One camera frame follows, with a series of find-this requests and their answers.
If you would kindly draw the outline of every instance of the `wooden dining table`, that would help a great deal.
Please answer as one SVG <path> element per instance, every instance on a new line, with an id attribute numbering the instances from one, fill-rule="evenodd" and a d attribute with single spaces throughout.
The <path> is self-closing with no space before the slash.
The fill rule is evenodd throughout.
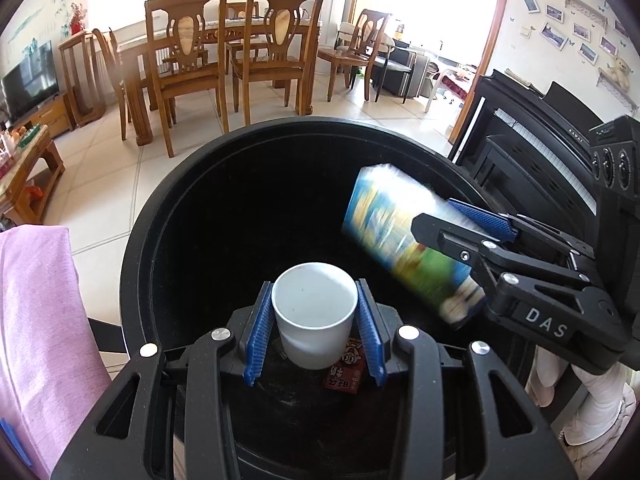
<path id="1" fill-rule="evenodd" d="M 244 36 L 244 18 L 233 18 L 225 20 L 225 38 L 227 41 L 237 40 Z M 302 45 L 306 40 L 306 35 L 310 30 L 311 21 L 301 20 L 298 25 L 298 34 L 301 35 Z M 318 51 L 318 41 L 320 37 L 320 28 L 322 24 L 319 23 L 318 36 L 311 42 L 311 49 L 307 53 L 307 60 L 311 63 L 311 70 L 309 71 L 308 80 L 304 81 L 306 84 L 306 103 L 301 104 L 302 113 L 300 110 L 296 110 L 299 115 L 311 115 L 313 113 L 313 107 L 311 105 L 312 93 L 314 87 L 314 73 L 316 71 L 316 53 Z M 252 34 L 264 34 L 264 19 L 253 18 L 252 19 Z M 166 30 L 158 30 L 154 33 L 156 41 L 159 43 L 158 49 L 168 48 L 171 46 L 171 39 L 166 36 Z M 203 44 L 217 44 L 218 42 L 218 20 L 205 23 L 205 34 L 203 38 Z M 153 132 L 149 123 L 149 115 L 146 111 L 145 98 L 142 92 L 145 83 L 148 84 L 149 95 L 149 110 L 157 110 L 158 102 L 156 101 L 155 92 L 151 88 L 151 70 L 156 67 L 153 63 L 157 63 L 156 59 L 150 59 L 148 46 L 146 44 L 146 34 L 133 38 L 132 40 L 125 41 L 118 46 L 118 52 L 120 53 L 120 59 L 122 62 L 122 71 L 125 92 L 127 95 L 127 101 L 129 104 L 129 110 L 131 114 L 131 121 L 136 131 L 136 143 L 139 146 L 149 144 L 153 140 Z M 138 59 L 142 56 L 144 77 L 140 73 L 140 66 Z M 284 81 L 274 81 L 274 88 L 283 88 Z"/>

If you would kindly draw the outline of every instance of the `wooden coffee table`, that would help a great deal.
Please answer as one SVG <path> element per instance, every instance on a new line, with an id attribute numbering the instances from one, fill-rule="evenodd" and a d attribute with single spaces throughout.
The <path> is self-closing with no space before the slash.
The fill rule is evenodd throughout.
<path id="1" fill-rule="evenodd" d="M 25 191 L 29 175 L 39 158 L 49 167 L 35 176 L 35 185 L 43 192 L 42 198 L 33 198 Z M 21 224 L 42 224 L 42 212 L 56 179 L 65 172 L 56 145 L 45 125 L 33 140 L 14 155 L 14 166 L 0 179 L 0 212 Z"/>

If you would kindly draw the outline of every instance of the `pink towel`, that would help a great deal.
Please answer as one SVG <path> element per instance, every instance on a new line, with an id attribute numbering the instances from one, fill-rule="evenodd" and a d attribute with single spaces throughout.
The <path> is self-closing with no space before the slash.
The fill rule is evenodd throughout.
<path id="1" fill-rule="evenodd" d="M 33 471 L 48 479 L 110 384 L 78 289 L 68 229 L 23 225 L 0 234 L 0 418 Z"/>

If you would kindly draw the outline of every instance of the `red snack package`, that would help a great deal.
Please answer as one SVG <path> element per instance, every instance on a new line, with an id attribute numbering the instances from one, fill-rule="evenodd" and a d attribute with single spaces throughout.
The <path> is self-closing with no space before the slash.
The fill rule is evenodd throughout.
<path id="1" fill-rule="evenodd" d="M 360 339 L 350 337 L 340 360 L 329 368 L 329 374 L 324 380 L 324 387 L 355 394 L 364 376 L 367 361 L 364 357 L 364 347 Z"/>

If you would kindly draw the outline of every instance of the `teddy bear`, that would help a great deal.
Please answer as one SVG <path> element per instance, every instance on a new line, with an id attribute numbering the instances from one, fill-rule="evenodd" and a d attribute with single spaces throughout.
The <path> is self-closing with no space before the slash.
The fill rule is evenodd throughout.
<path id="1" fill-rule="evenodd" d="M 631 74 L 631 69 L 626 61 L 619 56 L 614 56 L 613 66 L 609 68 L 609 75 L 625 92 L 629 90 L 629 74 Z"/>

